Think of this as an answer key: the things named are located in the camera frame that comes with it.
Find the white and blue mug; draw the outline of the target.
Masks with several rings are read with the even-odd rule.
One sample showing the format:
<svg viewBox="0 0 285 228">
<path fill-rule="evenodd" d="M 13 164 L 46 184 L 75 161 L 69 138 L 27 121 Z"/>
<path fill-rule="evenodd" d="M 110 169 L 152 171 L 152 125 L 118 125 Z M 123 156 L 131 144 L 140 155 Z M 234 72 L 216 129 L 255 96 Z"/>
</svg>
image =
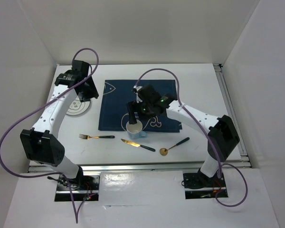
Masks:
<svg viewBox="0 0 285 228">
<path fill-rule="evenodd" d="M 142 122 L 139 120 L 136 120 L 135 124 L 130 124 L 129 122 L 127 122 L 126 131 L 128 133 L 129 138 L 133 140 L 145 138 L 147 136 L 147 133 L 143 131 Z"/>
</svg>

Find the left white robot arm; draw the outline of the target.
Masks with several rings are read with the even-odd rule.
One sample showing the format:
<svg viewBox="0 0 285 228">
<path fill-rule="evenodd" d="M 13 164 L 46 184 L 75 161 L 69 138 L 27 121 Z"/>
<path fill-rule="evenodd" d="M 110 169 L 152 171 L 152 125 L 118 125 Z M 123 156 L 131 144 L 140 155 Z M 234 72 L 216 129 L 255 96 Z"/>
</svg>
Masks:
<svg viewBox="0 0 285 228">
<path fill-rule="evenodd" d="M 87 101 L 99 96 L 93 80 L 84 81 L 88 72 L 88 69 L 76 67 L 60 74 L 55 81 L 51 104 L 44 109 L 31 129 L 22 130 L 20 134 L 26 157 L 63 174 L 68 185 L 75 190 L 84 185 L 83 170 L 66 157 L 58 133 L 76 97 L 80 101 Z"/>
</svg>

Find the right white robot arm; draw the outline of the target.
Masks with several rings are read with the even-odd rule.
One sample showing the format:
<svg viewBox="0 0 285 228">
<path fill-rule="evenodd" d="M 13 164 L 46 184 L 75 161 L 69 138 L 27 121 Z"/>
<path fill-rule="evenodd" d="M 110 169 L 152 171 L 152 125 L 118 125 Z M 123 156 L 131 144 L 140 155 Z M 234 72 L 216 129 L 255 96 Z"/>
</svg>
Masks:
<svg viewBox="0 0 285 228">
<path fill-rule="evenodd" d="M 199 183 L 209 186 L 214 176 L 222 176 L 222 163 L 239 143 L 238 133 L 229 116 L 204 113 L 182 103 L 173 95 L 160 95 L 152 85 L 134 86 L 133 92 L 136 99 L 127 104 L 130 125 L 162 115 L 198 131 L 207 138 L 208 143 L 208 155 L 199 169 Z"/>
</svg>

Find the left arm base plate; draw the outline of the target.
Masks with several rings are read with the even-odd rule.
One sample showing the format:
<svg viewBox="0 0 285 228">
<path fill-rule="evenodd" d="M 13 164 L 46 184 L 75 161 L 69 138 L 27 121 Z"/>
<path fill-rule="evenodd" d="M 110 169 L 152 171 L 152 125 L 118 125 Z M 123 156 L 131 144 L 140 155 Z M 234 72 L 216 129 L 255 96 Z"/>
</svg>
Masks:
<svg viewBox="0 0 285 228">
<path fill-rule="evenodd" d="M 57 182 L 55 202 L 71 201 L 70 191 L 67 182 L 62 175 L 54 178 Z M 100 175 L 84 176 L 83 182 L 80 185 L 71 183 L 74 201 L 98 201 L 99 200 L 99 183 Z"/>
</svg>

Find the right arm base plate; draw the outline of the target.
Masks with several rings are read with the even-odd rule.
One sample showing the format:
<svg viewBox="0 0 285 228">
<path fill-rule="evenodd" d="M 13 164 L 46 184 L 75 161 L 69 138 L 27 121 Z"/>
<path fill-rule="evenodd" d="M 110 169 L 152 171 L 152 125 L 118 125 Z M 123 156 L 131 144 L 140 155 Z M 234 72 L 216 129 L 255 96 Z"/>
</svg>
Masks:
<svg viewBox="0 0 285 228">
<path fill-rule="evenodd" d="M 218 178 L 215 174 L 212 178 L 204 176 L 202 173 L 184 173 L 181 185 L 184 187 L 185 199 L 210 199 L 227 198 L 228 191 L 224 175 Z"/>
</svg>

